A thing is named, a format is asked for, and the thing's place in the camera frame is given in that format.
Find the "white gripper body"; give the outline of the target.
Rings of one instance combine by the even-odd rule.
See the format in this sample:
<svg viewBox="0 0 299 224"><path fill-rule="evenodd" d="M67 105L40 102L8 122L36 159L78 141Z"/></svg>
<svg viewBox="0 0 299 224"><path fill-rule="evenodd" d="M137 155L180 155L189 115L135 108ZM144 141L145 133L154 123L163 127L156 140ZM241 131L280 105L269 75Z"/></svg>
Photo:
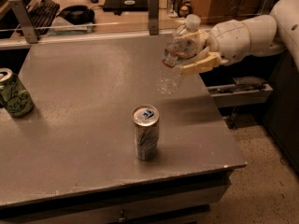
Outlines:
<svg viewBox="0 0 299 224"><path fill-rule="evenodd" d="M238 63L249 54L249 29L236 20L218 23L208 32L206 44L211 52L219 53L221 65Z"/></svg>

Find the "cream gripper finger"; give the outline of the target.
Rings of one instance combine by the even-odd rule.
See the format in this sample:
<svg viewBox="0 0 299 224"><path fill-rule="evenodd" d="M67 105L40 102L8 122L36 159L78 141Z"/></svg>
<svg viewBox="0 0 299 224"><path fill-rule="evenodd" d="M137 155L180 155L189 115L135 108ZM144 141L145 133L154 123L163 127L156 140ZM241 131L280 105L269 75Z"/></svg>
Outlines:
<svg viewBox="0 0 299 224"><path fill-rule="evenodd" d="M208 56L194 63L184 64L180 69L183 76L199 74L211 71L213 68L221 64L221 56L218 52L209 52Z"/></svg>
<svg viewBox="0 0 299 224"><path fill-rule="evenodd" d="M200 52L204 49L206 45L206 40L208 39L208 32L204 30L198 30L191 34L191 39L195 42L197 51Z"/></svg>

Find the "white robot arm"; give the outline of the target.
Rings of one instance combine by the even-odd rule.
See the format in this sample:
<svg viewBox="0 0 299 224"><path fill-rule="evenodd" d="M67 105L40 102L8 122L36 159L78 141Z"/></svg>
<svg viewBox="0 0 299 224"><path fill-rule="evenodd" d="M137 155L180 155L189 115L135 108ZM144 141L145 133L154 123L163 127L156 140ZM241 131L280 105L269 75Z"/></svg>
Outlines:
<svg viewBox="0 0 299 224"><path fill-rule="evenodd" d="M183 64L182 75L205 73L248 56L267 57L285 49L299 68L299 0L279 0L269 15L220 22L207 33L206 44L206 57Z"/></svg>

